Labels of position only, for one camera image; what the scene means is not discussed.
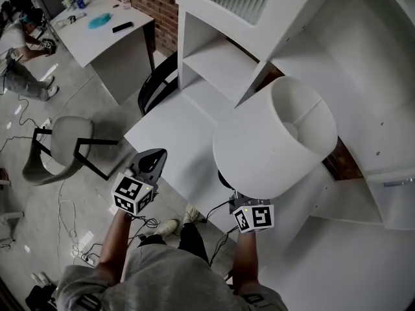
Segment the grey shirt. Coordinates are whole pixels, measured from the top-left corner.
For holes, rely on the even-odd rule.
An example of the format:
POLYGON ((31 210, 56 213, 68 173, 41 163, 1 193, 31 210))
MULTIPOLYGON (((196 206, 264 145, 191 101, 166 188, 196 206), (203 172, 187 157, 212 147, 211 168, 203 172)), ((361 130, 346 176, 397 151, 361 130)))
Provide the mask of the grey shirt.
POLYGON ((102 268, 69 266, 58 311, 288 311, 281 296, 253 283, 234 293, 200 257, 151 244, 132 252, 124 281, 102 268))

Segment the black remote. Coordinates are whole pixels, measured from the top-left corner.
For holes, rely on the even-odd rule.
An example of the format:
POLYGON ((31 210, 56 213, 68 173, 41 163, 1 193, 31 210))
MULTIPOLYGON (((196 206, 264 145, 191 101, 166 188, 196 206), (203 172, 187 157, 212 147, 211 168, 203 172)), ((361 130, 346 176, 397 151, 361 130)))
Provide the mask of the black remote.
POLYGON ((121 25, 118 25, 118 26, 114 27, 112 29, 112 33, 113 34, 116 34, 116 33, 120 32, 120 31, 123 31, 123 30, 126 30, 126 29, 130 29, 133 26, 134 26, 134 24, 131 21, 129 21, 129 22, 126 22, 126 23, 123 23, 121 25))

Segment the small white table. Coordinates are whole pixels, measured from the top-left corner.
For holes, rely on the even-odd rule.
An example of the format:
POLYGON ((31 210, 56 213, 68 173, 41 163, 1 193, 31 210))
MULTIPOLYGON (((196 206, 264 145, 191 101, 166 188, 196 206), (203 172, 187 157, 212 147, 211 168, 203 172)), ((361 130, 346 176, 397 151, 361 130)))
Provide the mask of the small white table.
POLYGON ((154 68, 149 48, 151 40, 145 38, 145 31, 154 25, 154 18, 135 8, 125 10, 116 6, 117 0, 86 2, 83 10, 64 10, 51 25, 70 15, 87 14, 60 30, 53 29, 78 64, 91 66, 113 99, 122 104, 141 89, 154 68), (102 27, 89 30, 88 23, 103 13, 110 13, 111 20, 102 27), (112 33, 114 27, 129 21, 134 24, 132 28, 112 33))

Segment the person's beige shoe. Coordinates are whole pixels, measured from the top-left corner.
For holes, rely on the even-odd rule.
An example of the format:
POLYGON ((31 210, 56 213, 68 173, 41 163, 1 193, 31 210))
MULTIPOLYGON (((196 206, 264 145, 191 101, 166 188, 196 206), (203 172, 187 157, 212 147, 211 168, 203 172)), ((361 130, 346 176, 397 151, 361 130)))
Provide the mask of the person's beige shoe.
POLYGON ((197 220, 199 216, 199 211, 196 207, 192 206, 191 204, 188 204, 185 209, 183 224, 190 224, 197 220))
POLYGON ((179 221, 176 219, 170 219, 160 224, 154 234, 159 235, 162 238, 166 238, 169 235, 173 234, 177 230, 178 226, 179 221))

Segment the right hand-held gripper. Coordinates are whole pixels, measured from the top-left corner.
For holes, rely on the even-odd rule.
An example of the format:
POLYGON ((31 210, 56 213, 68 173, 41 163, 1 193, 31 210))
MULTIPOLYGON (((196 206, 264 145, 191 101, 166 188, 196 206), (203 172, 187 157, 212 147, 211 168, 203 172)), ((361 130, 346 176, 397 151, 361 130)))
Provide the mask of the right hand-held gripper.
POLYGON ((270 200, 258 200, 235 191, 230 198, 231 215, 241 233, 264 231, 274 227, 274 206, 270 200))

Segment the person's right forearm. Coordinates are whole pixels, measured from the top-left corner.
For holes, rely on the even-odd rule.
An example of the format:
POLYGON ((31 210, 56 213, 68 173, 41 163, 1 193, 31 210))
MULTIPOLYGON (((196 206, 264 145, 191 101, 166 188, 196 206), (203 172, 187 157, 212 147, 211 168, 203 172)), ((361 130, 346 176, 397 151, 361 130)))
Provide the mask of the person's right forearm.
POLYGON ((233 292, 239 295, 259 285, 258 257, 255 233, 240 233, 233 257, 233 292))

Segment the person's left forearm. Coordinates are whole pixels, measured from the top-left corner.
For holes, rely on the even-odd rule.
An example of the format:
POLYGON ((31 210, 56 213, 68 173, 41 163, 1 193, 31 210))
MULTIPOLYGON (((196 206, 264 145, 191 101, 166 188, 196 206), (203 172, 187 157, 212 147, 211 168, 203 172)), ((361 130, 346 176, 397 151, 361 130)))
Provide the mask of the person's left forearm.
POLYGON ((104 239, 97 269, 104 273, 112 284, 118 284, 128 249, 131 217, 123 210, 118 210, 104 239))

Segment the white table lamp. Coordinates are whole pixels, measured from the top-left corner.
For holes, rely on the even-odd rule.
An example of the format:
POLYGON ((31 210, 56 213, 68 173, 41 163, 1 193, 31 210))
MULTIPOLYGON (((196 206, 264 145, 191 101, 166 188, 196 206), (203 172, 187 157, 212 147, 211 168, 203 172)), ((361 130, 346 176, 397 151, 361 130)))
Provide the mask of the white table lamp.
POLYGON ((308 175, 335 149, 337 138, 335 119, 317 91, 282 76, 217 124, 213 155, 233 189, 264 200, 308 175))

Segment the grey chair with black frame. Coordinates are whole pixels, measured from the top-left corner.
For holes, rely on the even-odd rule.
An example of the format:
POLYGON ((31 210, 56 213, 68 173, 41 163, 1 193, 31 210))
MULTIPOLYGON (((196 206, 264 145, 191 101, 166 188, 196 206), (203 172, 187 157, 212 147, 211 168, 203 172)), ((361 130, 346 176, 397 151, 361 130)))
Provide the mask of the grey chair with black frame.
POLYGON ((83 166, 88 167, 104 180, 109 175, 99 170, 88 159, 93 145, 115 146, 116 140, 94 138, 94 123, 83 117, 60 117, 51 129, 35 128, 29 158, 23 167, 24 179, 32 185, 42 186, 63 181, 75 175, 83 166), (41 153, 63 166, 52 174, 43 165, 41 153))

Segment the large white furniture top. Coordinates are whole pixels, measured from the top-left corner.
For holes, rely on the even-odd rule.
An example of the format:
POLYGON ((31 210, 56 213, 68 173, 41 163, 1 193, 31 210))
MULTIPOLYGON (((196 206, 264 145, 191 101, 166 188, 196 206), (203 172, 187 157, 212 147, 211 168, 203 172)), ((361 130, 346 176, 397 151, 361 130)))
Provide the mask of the large white furniture top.
POLYGON ((415 231, 311 217, 260 281, 289 311, 405 311, 415 299, 415 231))

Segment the white desk hutch shelf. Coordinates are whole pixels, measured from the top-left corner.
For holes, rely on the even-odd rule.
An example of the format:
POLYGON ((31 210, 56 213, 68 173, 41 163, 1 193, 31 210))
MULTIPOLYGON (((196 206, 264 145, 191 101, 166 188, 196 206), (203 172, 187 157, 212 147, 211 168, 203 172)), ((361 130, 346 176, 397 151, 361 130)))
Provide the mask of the white desk hutch shelf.
POLYGON ((176 0, 333 113, 386 229, 415 230, 415 0, 176 0))

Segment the white crumpled object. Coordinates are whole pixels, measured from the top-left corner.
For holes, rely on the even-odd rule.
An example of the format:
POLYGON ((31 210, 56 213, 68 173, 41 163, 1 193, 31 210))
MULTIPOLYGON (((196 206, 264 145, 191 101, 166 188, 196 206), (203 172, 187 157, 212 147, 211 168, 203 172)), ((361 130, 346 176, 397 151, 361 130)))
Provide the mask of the white crumpled object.
POLYGON ((75 15, 70 15, 68 16, 66 19, 62 19, 60 21, 57 21, 53 27, 60 30, 68 25, 73 24, 74 22, 76 22, 78 19, 81 19, 83 17, 87 16, 87 14, 85 12, 81 12, 79 14, 75 14, 75 15))

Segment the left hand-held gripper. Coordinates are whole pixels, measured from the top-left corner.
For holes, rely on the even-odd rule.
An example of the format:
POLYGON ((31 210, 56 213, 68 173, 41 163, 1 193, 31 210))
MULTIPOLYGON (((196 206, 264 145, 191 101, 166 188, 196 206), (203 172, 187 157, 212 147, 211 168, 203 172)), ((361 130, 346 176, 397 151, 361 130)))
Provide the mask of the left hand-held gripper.
POLYGON ((113 203, 129 214, 139 214, 154 200, 159 180, 167 160, 164 148, 154 148, 134 156, 130 168, 119 173, 111 194, 113 203))

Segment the black trousers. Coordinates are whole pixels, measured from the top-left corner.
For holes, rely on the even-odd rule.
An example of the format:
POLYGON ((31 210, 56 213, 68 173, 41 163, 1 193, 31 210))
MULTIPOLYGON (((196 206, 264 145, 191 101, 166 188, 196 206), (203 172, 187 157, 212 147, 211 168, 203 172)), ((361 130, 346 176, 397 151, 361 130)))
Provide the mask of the black trousers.
MULTIPOLYGON (((146 239, 140 243, 139 248, 149 245, 167 246, 164 239, 155 234, 146 237, 146 239)), ((178 249, 192 253, 193 255, 200 257, 202 260, 209 263, 203 238, 194 223, 183 225, 180 232, 180 243, 178 249)))

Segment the teal cloth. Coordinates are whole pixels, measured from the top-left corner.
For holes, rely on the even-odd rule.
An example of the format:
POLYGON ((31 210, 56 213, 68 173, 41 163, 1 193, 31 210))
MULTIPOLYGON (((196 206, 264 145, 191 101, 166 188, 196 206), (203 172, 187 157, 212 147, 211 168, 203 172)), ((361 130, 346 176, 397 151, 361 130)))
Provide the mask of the teal cloth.
POLYGON ((88 23, 88 29, 89 30, 94 30, 97 29, 99 27, 102 27, 103 25, 107 24, 112 18, 112 15, 110 13, 103 13, 95 18, 93 18, 89 23, 88 23))

